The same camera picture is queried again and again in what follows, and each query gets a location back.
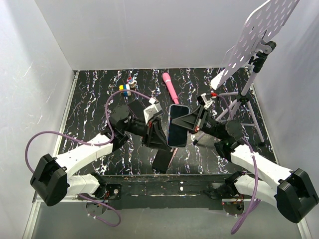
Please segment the black smartphone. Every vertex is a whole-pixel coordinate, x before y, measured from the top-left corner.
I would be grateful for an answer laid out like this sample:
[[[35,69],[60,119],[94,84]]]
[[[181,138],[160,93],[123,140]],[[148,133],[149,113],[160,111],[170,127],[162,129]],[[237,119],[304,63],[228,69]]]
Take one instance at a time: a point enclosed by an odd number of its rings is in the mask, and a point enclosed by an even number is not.
[[[129,103],[128,108],[136,118],[144,119],[145,106],[139,100]]]

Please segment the pink phone case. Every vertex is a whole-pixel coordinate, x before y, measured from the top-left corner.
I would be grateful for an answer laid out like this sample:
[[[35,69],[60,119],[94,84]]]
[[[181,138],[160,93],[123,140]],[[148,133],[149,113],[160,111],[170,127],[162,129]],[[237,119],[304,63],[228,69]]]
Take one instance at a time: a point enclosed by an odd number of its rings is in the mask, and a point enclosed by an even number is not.
[[[168,164],[168,167],[171,166],[172,161],[173,161],[173,159],[174,159],[174,157],[175,157],[177,151],[178,151],[178,148],[175,148],[175,149],[172,151],[172,155],[171,155],[171,159],[170,159],[170,162],[169,162],[169,164]]]

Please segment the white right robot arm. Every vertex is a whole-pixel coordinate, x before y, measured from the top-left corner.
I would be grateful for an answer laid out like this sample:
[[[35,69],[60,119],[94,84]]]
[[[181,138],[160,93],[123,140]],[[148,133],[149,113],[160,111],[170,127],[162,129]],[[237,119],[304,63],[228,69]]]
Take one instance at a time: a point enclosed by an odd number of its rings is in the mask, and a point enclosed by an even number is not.
[[[203,106],[199,106],[171,122],[190,133],[202,131],[219,139],[214,145],[218,154],[255,175],[251,178],[235,173],[226,179],[224,188],[229,197],[237,198],[241,194],[256,197],[276,207],[293,223],[299,223],[319,203],[308,173],[300,168],[282,167],[252,151],[244,142],[239,121],[216,121]]]

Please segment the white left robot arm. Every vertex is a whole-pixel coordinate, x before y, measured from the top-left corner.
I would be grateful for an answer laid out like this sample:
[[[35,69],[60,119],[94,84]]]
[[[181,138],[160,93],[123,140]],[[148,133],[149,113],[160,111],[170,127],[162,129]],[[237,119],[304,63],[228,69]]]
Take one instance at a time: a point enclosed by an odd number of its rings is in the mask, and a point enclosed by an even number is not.
[[[111,114],[112,128],[106,128],[89,141],[73,150],[57,156],[46,154],[30,180],[31,186],[47,206],[54,206],[66,196],[89,194],[95,199],[105,196],[107,182],[96,173],[77,176],[76,172],[96,159],[112,154],[129,139],[127,132],[142,138],[142,145],[156,149],[153,169],[166,173],[174,150],[167,145],[166,135],[161,127],[160,104],[143,109],[142,118],[137,118],[125,105],[116,107]]]

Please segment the dark phone blue case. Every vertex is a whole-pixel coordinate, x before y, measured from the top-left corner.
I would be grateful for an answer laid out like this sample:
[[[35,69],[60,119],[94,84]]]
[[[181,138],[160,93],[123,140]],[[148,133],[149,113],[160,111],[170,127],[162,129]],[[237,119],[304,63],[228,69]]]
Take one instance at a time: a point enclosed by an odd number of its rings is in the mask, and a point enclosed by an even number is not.
[[[167,144],[170,147],[186,147],[188,130],[172,123],[173,119],[189,114],[189,107],[183,105],[171,105],[169,108],[169,124],[167,132]]]

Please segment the pink cylindrical wand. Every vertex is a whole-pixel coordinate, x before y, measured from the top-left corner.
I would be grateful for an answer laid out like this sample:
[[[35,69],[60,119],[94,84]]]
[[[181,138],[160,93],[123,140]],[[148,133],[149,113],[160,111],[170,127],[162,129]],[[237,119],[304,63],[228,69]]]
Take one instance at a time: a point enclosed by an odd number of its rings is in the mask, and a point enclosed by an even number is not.
[[[177,96],[176,91],[175,91],[175,89],[174,89],[174,86],[173,86],[173,84],[172,84],[172,82],[171,82],[171,77],[170,77],[169,73],[164,72],[164,73],[162,74],[162,78],[163,78],[163,81],[164,81],[164,83],[165,83],[165,85],[166,85],[168,91],[169,91],[169,94],[170,94],[170,96],[171,96],[173,102],[174,102],[175,104],[179,104],[178,96]]]

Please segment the colourful toy block stack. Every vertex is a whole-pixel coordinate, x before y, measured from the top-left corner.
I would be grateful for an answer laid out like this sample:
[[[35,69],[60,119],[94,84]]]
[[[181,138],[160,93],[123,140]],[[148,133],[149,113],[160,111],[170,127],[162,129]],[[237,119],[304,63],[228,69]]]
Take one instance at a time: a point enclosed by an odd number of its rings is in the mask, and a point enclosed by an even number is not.
[[[122,90],[122,94],[124,97],[129,97],[131,95],[131,92],[129,91],[131,89],[129,84],[120,85],[119,90]]]

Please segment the small toy figure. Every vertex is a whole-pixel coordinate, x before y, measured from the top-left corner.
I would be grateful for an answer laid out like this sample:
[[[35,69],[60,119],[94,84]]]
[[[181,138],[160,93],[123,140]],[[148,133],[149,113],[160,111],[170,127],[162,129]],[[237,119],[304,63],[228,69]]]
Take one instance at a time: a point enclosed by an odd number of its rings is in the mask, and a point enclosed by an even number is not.
[[[135,88],[137,81],[133,79],[132,77],[129,77],[127,79],[127,84],[130,86],[130,88]]]

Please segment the purple music stand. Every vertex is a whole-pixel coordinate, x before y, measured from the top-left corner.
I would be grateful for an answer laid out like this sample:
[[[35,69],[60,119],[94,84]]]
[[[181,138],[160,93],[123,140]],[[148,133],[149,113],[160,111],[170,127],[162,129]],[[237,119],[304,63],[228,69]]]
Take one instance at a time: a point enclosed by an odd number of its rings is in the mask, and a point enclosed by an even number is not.
[[[243,25],[237,43],[226,52],[229,59],[223,62],[227,65],[210,81],[212,89],[216,90],[245,63],[252,66],[251,74],[243,89],[224,94],[225,96],[235,95],[236,99],[230,104],[230,109],[225,109],[217,120],[221,120],[226,114],[233,117],[241,105],[247,105],[253,123],[246,125],[256,128],[262,143],[265,141],[247,94],[269,54],[277,46],[272,39],[280,32],[298,3],[299,0],[267,0],[253,10]]]

